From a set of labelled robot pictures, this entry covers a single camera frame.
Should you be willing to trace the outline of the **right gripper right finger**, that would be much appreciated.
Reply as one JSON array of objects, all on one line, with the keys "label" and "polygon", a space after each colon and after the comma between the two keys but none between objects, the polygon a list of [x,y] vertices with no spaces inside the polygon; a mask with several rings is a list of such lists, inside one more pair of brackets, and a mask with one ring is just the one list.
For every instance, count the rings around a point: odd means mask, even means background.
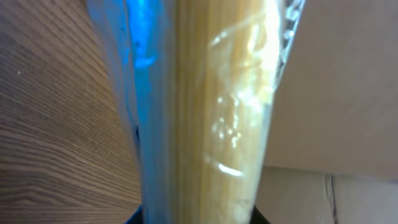
[{"label": "right gripper right finger", "polygon": [[271,224],[269,220],[254,206],[250,218],[250,224]]}]

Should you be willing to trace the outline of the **orange spaghetti packet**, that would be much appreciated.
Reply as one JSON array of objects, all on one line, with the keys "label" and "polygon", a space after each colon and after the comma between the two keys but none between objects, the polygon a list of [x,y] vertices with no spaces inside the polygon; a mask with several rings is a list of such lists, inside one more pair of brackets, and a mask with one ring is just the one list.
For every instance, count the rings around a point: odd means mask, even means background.
[{"label": "orange spaghetti packet", "polygon": [[144,223],[249,223],[303,1],[88,1]]}]

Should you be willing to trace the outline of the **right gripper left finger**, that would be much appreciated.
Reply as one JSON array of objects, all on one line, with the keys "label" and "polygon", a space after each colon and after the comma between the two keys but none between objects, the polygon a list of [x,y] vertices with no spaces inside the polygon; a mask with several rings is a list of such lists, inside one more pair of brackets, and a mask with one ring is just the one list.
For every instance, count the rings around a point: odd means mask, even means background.
[{"label": "right gripper left finger", "polygon": [[124,224],[144,224],[142,205],[137,208],[137,210]]}]

